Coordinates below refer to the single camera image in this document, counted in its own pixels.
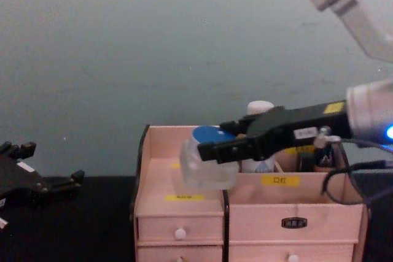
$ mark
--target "wooden box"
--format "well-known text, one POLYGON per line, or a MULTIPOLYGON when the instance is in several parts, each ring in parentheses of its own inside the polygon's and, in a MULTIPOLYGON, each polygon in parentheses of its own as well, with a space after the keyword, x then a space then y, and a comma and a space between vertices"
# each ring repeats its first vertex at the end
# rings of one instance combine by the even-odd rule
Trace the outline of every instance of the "wooden box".
MULTIPOLYGON (((326 173, 290 172, 293 153, 276 155, 283 172, 239 174, 228 192, 186 187, 179 151, 193 129, 148 126, 144 132, 131 203, 135 261, 361 262, 367 210, 321 196, 326 173), (307 224, 286 228, 288 218, 307 224)), ((331 190, 341 199, 356 194, 344 175, 331 190)))

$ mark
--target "yellow label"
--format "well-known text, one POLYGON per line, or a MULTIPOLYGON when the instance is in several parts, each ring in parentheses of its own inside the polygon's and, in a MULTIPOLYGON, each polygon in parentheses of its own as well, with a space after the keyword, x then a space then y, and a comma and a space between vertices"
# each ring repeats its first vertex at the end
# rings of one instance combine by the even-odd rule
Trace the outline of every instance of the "yellow label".
POLYGON ((204 195, 167 195, 165 201, 202 201, 204 195))
POLYGON ((277 185, 279 187, 298 187, 299 176, 263 175, 262 185, 277 185))
POLYGON ((341 112, 344 105, 345 105, 345 103, 343 101, 335 102, 334 104, 328 104, 325 111, 324 111, 324 114, 332 114, 332 113, 341 112))
POLYGON ((296 153, 313 153, 315 150, 315 146, 313 145, 304 145, 302 147, 291 147, 285 150, 285 153, 288 155, 294 155, 296 153))

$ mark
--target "black cable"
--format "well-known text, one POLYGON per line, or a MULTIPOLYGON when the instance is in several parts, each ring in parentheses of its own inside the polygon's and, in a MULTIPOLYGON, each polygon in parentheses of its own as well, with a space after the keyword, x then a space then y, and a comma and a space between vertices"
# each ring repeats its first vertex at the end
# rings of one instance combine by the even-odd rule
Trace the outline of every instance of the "black cable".
MULTIPOLYGON (((360 139, 341 139, 341 142, 344 143, 350 143, 350 144, 360 144, 363 145, 365 147, 374 147, 374 148, 378 148, 380 150, 383 150, 387 153, 390 153, 393 155, 393 149, 380 145, 380 144, 376 144, 374 142, 371 141, 364 141, 364 140, 360 140, 360 139)), ((366 204, 367 206, 369 206, 373 201, 383 198, 384 196, 387 196, 391 193, 393 193, 393 186, 387 188, 386 190, 380 191, 379 193, 374 194, 371 197, 365 196, 359 186, 357 185, 356 180, 353 177, 352 172, 353 171, 358 171, 358 170, 367 170, 367 169, 389 169, 386 167, 385 165, 385 161, 375 161, 375 162, 368 162, 368 163, 357 163, 357 164, 353 164, 352 166, 349 165, 348 163, 348 159, 345 161, 345 165, 346 167, 343 169, 337 169, 334 171, 330 171, 325 179, 324 179, 324 183, 322 186, 322 194, 326 193, 326 195, 334 202, 336 202, 337 204, 342 204, 342 205, 358 205, 358 204, 366 204), (329 192, 329 190, 327 189, 327 185, 329 183, 330 178, 332 178, 334 175, 337 174, 348 174, 349 179, 353 185, 353 187, 356 189, 356 191, 358 192, 358 194, 360 194, 360 197, 362 198, 361 201, 352 201, 352 202, 343 202, 339 199, 337 199, 336 197, 332 196, 332 194, 329 192)))

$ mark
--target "black table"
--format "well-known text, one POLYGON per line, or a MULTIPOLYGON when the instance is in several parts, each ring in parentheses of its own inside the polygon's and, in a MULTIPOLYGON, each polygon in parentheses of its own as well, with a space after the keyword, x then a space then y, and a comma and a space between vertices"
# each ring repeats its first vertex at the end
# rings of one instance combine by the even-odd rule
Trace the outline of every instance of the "black table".
MULTIPOLYGON (((133 187, 134 177, 87 177, 77 199, 42 210, 19 207, 0 211, 9 222, 0 232, 0 261, 131 262, 133 187)), ((393 261, 392 208, 391 198, 373 205, 366 262, 393 261)))

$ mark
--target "transparent plastic container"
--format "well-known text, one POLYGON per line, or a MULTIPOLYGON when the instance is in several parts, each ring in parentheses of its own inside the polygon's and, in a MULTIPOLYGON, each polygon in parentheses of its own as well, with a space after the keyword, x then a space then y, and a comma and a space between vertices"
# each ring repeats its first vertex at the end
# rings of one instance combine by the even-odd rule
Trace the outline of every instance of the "transparent plastic container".
POLYGON ((236 184, 239 171, 237 162, 218 164, 217 161, 202 161, 198 144, 230 141, 235 137, 215 126, 200 126, 181 148, 180 163, 186 185, 204 189, 227 190, 236 184))

